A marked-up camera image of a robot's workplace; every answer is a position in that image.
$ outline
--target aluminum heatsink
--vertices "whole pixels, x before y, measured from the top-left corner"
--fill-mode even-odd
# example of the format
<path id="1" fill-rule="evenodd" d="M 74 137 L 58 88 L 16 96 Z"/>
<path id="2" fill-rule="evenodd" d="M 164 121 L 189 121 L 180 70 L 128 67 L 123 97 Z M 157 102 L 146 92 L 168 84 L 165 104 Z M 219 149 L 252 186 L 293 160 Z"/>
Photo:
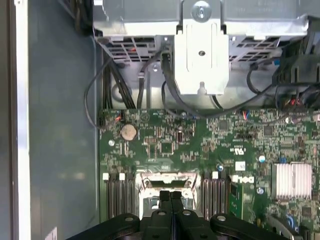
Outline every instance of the aluminum heatsink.
<path id="1" fill-rule="evenodd" d="M 312 166 L 303 163 L 274 164 L 272 166 L 271 195 L 275 199 L 310 199 Z"/>

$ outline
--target green circuit board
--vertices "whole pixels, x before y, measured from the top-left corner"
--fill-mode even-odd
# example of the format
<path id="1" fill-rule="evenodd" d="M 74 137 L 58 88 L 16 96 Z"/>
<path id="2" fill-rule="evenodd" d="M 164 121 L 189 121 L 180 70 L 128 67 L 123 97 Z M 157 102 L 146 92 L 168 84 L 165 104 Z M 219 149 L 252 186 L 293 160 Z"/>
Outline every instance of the green circuit board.
<path id="1" fill-rule="evenodd" d="M 274 109 L 251 109 L 248 119 L 269 122 L 280 115 Z M 228 213 L 266 228 L 264 214 L 277 214 L 293 221 L 296 230 L 303 226 L 320 232 L 318 115 L 258 125 L 238 112 L 214 119 L 176 118 L 163 109 L 103 112 L 108 123 L 119 116 L 99 136 L 102 221 L 108 218 L 105 173 L 218 172 L 239 179 L 226 193 Z M 273 166 L 292 163 L 312 166 L 312 194 L 276 199 Z"/>

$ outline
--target metal sheet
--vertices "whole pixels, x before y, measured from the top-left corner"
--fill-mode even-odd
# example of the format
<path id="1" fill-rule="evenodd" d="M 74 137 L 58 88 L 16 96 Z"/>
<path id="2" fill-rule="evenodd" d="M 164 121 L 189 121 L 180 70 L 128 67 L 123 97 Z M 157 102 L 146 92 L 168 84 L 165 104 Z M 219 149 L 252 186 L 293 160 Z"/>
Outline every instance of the metal sheet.
<path id="1" fill-rule="evenodd" d="M 30 156 L 23 169 L 30 169 L 30 199 L 23 197 L 31 202 L 31 239 L 44 240 L 56 228 L 57 239 L 63 240 L 100 221 L 97 132 L 83 106 L 84 90 L 95 74 L 95 48 L 51 0 L 29 0 L 28 39 L 29 81 L 23 82 L 20 99 L 25 132 L 19 130 L 26 134 L 22 153 Z M 92 88 L 88 99 L 92 116 L 94 92 Z"/>

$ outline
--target server motherboard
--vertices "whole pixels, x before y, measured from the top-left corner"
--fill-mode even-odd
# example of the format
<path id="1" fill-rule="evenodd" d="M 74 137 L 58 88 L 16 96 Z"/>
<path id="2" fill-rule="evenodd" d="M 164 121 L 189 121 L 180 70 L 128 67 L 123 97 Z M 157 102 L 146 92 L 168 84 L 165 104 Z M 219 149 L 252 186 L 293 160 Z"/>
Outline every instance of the server motherboard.
<path id="1" fill-rule="evenodd" d="M 281 116 L 275 109 L 214 119 L 105 110 L 101 221 L 124 212 L 142 217 L 157 208 L 160 190 L 170 190 L 181 191 L 184 207 L 206 219 L 228 213 L 268 228 L 266 215 L 274 215 L 305 240 L 320 239 L 320 118 L 275 121 Z"/>

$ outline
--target gray side panel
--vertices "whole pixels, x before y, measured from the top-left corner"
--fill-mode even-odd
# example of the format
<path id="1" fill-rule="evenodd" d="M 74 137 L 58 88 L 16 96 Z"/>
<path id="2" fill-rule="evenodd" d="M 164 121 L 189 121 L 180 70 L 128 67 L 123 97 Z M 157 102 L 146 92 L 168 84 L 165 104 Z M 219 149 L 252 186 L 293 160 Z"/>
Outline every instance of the gray side panel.
<path id="1" fill-rule="evenodd" d="M 0 2 L 0 239 L 18 239 L 16 15 Z"/>
<path id="2" fill-rule="evenodd" d="M 94 52 L 57 1 L 29 0 L 32 240 L 55 227 L 64 240 L 99 223 L 96 132 L 83 106 Z"/>

